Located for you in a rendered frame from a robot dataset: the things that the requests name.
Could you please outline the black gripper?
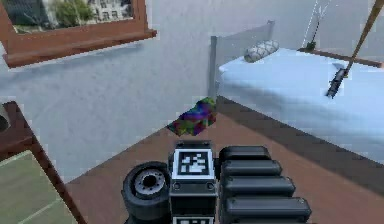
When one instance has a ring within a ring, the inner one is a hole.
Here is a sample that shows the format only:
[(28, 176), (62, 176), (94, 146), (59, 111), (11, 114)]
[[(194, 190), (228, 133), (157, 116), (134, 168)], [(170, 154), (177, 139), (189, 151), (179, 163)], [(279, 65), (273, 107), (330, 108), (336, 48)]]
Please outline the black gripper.
[(129, 214), (125, 224), (170, 224), (169, 185), (166, 163), (149, 161), (135, 166), (121, 190)]

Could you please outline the brown wooden chest of drawers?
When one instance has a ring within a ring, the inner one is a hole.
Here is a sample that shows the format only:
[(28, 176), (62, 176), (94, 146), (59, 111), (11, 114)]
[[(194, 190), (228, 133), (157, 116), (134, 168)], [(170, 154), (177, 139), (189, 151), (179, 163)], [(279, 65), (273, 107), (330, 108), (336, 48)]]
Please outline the brown wooden chest of drawers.
[(3, 111), (0, 224), (87, 224), (17, 103)]

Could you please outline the multicoloured cloth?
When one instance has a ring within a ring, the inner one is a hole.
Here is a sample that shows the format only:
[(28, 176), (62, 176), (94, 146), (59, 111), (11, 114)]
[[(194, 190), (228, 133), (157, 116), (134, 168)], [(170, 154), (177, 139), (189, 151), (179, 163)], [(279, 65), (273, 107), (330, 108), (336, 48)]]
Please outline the multicoloured cloth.
[(193, 108), (181, 114), (167, 128), (177, 136), (184, 134), (196, 136), (216, 122), (216, 115), (215, 101), (206, 97), (199, 100)]

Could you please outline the brown framed window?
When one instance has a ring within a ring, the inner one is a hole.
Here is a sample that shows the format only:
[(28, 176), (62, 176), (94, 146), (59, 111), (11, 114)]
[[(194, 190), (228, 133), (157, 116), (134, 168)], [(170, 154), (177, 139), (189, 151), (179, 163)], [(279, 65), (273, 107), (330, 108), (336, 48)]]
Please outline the brown framed window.
[(154, 38), (147, 22), (145, 0), (132, 0), (134, 18), (115, 22), (17, 34), (0, 3), (0, 53), (9, 68), (16, 68), (107, 47)]

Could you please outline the pale blue bed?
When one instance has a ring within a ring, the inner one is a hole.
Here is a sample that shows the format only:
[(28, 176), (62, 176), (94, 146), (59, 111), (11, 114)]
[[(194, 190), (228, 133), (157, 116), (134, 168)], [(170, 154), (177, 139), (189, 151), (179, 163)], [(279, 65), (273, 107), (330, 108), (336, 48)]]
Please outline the pale blue bed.
[(343, 60), (282, 47), (254, 63), (244, 60), (248, 48), (272, 39), (274, 25), (211, 38), (214, 93), (384, 164), (384, 68), (354, 64), (328, 98)]

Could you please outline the grey patterned pillow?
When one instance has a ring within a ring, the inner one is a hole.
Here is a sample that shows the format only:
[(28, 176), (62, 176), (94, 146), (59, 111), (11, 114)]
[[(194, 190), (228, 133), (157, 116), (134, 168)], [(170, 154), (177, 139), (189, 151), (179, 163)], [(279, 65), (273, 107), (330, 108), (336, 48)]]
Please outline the grey patterned pillow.
[(248, 63), (254, 63), (279, 49), (279, 43), (275, 40), (261, 41), (255, 46), (246, 50), (244, 60)]

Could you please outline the white tennis racket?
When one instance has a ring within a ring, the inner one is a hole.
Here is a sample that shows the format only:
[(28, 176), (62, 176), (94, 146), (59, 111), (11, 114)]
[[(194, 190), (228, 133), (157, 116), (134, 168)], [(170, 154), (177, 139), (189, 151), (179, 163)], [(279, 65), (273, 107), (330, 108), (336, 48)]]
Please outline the white tennis racket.
[(306, 28), (302, 48), (305, 50), (314, 50), (316, 47), (316, 35), (320, 27), (320, 23), (326, 15), (328, 6), (332, 0), (315, 0), (311, 17)]

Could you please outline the wooden baseball bat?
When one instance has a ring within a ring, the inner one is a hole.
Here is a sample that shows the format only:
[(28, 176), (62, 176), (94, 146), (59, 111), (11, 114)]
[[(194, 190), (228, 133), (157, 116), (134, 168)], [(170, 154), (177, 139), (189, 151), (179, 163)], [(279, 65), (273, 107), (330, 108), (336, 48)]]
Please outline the wooden baseball bat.
[(348, 77), (349, 71), (352, 67), (352, 65), (355, 63), (357, 55), (368, 35), (370, 30), (372, 29), (377, 17), (379, 16), (382, 8), (384, 7), (384, 0), (375, 0), (371, 12), (368, 16), (368, 19), (365, 23), (365, 26), (363, 28), (363, 31), (360, 35), (359, 41), (353, 51), (353, 54), (351, 56), (351, 59), (348, 62), (348, 65), (346, 68), (340, 68), (334, 75), (333, 79), (329, 82), (330, 86), (328, 90), (325, 93), (325, 96), (328, 98), (333, 99), (335, 95), (337, 94), (343, 80)]

